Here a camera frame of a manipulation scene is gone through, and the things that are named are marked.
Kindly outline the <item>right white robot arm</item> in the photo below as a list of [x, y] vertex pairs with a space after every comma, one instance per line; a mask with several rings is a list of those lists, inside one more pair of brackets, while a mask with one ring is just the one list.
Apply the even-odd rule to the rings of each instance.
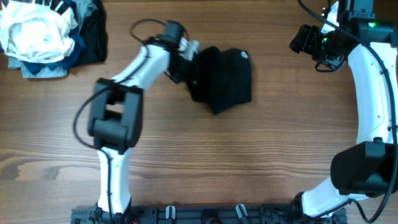
[[368, 198], [397, 191], [397, 31], [391, 22], [353, 19], [334, 30], [303, 25], [290, 43], [330, 72], [347, 63], [358, 107], [356, 144], [338, 153], [329, 177], [296, 197], [305, 218], [330, 217]]

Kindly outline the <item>black t-shirt with logo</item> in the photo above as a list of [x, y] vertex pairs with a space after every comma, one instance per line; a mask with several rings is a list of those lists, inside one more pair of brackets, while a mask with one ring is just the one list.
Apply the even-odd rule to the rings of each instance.
[[192, 100], [206, 103], [213, 114], [252, 100], [252, 64], [247, 51], [212, 46], [196, 57], [185, 81]]

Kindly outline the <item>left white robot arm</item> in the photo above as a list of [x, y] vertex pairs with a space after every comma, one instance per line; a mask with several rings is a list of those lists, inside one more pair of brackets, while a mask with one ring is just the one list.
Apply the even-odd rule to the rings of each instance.
[[105, 215], [121, 217], [131, 206], [129, 158], [142, 131], [145, 91], [165, 72], [179, 81], [199, 49], [197, 40], [147, 44], [123, 71], [95, 83], [88, 134], [99, 150], [101, 192], [96, 206]]

